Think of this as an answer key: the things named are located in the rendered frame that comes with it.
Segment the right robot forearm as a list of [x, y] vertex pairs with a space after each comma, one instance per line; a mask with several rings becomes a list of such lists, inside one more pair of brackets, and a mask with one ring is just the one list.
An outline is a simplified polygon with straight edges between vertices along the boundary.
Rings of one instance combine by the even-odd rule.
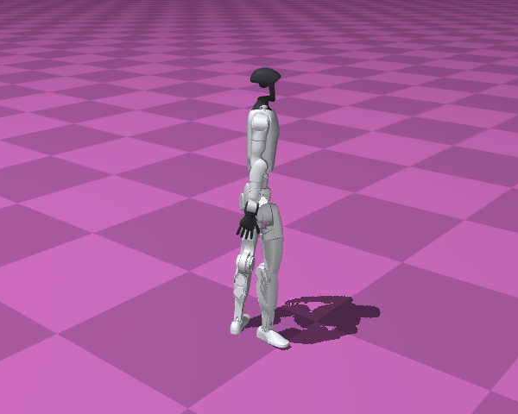
[[266, 170], [266, 164], [262, 160], [257, 160], [253, 164], [249, 175], [249, 201], [247, 205], [248, 212], [256, 212], [257, 204], [261, 199], [262, 183], [264, 182], [263, 174]]

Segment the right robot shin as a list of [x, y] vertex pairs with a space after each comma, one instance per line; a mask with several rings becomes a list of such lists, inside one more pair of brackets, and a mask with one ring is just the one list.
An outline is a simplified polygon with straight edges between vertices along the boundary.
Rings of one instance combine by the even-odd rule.
[[[266, 333], [273, 329], [275, 307], [278, 297], [278, 276], [273, 273], [271, 280], [265, 272], [264, 266], [256, 268], [256, 294], [262, 313], [262, 330]], [[272, 324], [271, 324], [272, 322]], [[270, 327], [271, 324], [271, 327]]]

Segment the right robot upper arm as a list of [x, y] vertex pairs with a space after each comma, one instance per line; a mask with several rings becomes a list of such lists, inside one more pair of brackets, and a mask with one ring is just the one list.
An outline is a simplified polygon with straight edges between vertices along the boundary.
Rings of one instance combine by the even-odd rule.
[[262, 154], [266, 148], [267, 134], [269, 131], [270, 121], [268, 116], [264, 114], [256, 114], [251, 121], [251, 152], [250, 152], [250, 167], [257, 160], [262, 160], [266, 164], [266, 170], [268, 170], [268, 162], [262, 158]]

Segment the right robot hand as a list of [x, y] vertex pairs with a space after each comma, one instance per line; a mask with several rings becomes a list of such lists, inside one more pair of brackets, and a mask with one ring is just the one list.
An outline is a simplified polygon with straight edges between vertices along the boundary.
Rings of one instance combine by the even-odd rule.
[[244, 209], [244, 213], [246, 214], [240, 221], [239, 223], [239, 228], [237, 230], [237, 233], [236, 235], [238, 235], [240, 233], [240, 230], [241, 228], [243, 227], [243, 230], [242, 230], [242, 233], [240, 235], [240, 237], [243, 237], [244, 235], [244, 232], [245, 230], [247, 229], [246, 231], [246, 235], [245, 235], [245, 239], [248, 238], [249, 236], [249, 232], [250, 232], [250, 239], [253, 238], [253, 232], [254, 232], [254, 229], [255, 229], [255, 226], [256, 226], [256, 232], [257, 234], [259, 235], [260, 234], [260, 230], [259, 230], [259, 227], [256, 223], [256, 218], [255, 216], [257, 215], [257, 212], [258, 212], [258, 208], [259, 208], [259, 204], [257, 204], [257, 208], [256, 208], [256, 212], [253, 213], [253, 212], [248, 212], [247, 211], [247, 205], [248, 205], [248, 202], [246, 203], [245, 205], [245, 209]]

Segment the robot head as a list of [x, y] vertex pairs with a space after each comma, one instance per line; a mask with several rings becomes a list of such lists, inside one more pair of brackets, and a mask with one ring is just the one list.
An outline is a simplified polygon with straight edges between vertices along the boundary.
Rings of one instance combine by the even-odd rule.
[[[250, 81], [252, 83], [258, 83], [262, 88], [269, 87], [269, 96], [263, 96], [259, 97], [257, 99], [256, 104], [253, 106], [252, 110], [259, 110], [261, 106], [267, 105], [268, 101], [274, 102], [275, 101], [275, 82], [281, 77], [281, 75], [270, 68], [259, 68], [256, 69], [250, 77]], [[261, 108], [262, 109], [262, 108]], [[271, 110], [268, 106], [265, 110]]]

